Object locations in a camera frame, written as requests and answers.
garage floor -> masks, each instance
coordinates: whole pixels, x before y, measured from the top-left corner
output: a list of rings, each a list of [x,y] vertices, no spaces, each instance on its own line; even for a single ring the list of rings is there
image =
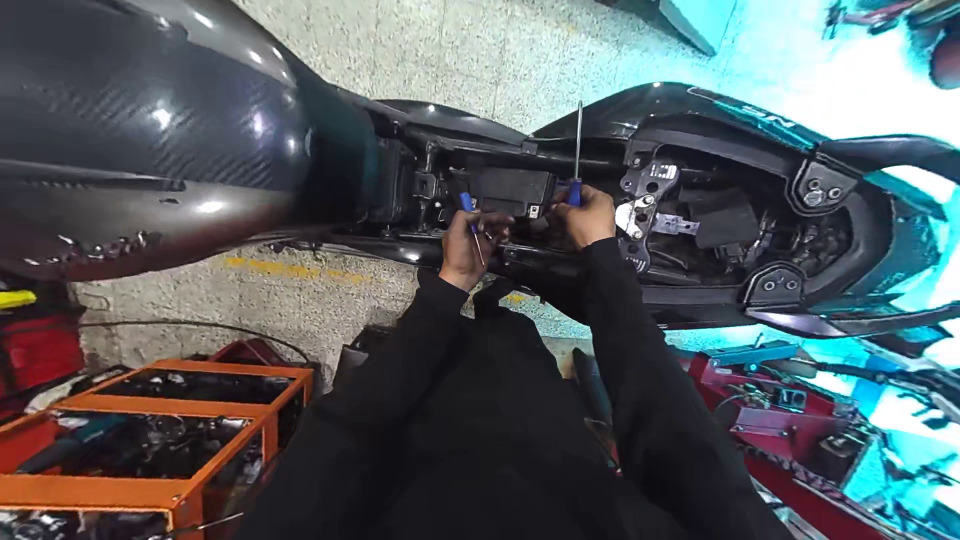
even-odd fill
[[[241,0],[329,81],[374,98],[435,101],[524,132],[620,89],[679,81],[716,89],[831,136],[914,132],[960,143],[960,108],[904,30],[823,41],[827,1],[739,0],[720,54],[593,0]],[[952,187],[919,178],[942,201]],[[370,322],[390,322],[414,270],[364,258],[245,248],[166,272],[78,285],[90,320],[178,317],[268,332],[335,365]],[[544,335],[585,336],[536,299],[508,298]],[[212,352],[236,336],[160,327],[89,330],[111,361]],[[695,340],[696,334],[675,336]]]

orange metal frame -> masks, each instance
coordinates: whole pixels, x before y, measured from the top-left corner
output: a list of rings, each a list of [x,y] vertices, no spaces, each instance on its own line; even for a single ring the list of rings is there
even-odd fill
[[[279,397],[267,405],[137,398],[97,393],[107,386],[146,369],[286,377],[293,381]],[[312,381],[313,372],[309,369],[166,359],[131,371],[123,377],[103,382],[81,394],[58,402],[52,408],[134,414],[227,416],[245,418],[249,422],[190,479],[110,479],[0,474],[0,509],[163,512],[168,516],[170,529],[200,525],[204,519],[202,490],[206,483],[258,433],[262,433],[264,463],[273,459],[279,451],[277,414],[300,392],[302,392],[303,404],[306,406],[310,401]],[[0,428],[0,441],[8,437],[16,437],[27,430],[42,430],[39,424],[47,422],[47,412],[40,411]],[[201,531],[187,532],[180,535],[178,540],[198,540],[203,537]]]

hand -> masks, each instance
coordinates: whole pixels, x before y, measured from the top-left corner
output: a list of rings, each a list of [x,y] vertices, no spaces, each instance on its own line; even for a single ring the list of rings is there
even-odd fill
[[[579,208],[567,203],[557,203],[551,212],[566,224],[566,231],[578,250],[597,240],[612,238],[616,234],[613,197],[583,184],[580,188],[580,200],[582,205]]]
[[[509,227],[514,218],[504,213],[486,213],[458,211],[453,216],[450,228],[444,233],[444,266],[440,277],[456,287],[470,291],[480,283],[487,272],[487,266],[480,262],[477,255],[476,240],[470,225],[477,226],[477,238],[483,260],[490,263],[493,250],[510,235]]]

black jacket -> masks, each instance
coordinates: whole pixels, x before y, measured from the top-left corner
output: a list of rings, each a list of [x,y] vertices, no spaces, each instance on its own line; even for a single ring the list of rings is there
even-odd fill
[[[236,538],[791,538],[644,309],[584,250],[618,478],[533,322],[420,275],[386,351],[316,400]]]

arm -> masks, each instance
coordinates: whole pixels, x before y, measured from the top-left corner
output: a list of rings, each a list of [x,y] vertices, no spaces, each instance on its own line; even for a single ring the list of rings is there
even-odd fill
[[[489,227],[502,221],[487,217]],[[468,228],[477,220],[478,214],[457,213],[444,236],[440,276],[420,272],[420,289],[388,345],[303,412],[236,540],[337,539],[356,536],[369,524],[364,512],[386,483],[377,482],[381,451],[389,451],[387,443],[449,357],[467,291],[485,271]],[[484,260],[499,239],[482,238]]]
[[[584,190],[583,208],[560,210],[584,246],[587,317],[624,476],[696,537],[790,538],[644,307],[614,236],[612,199]]]

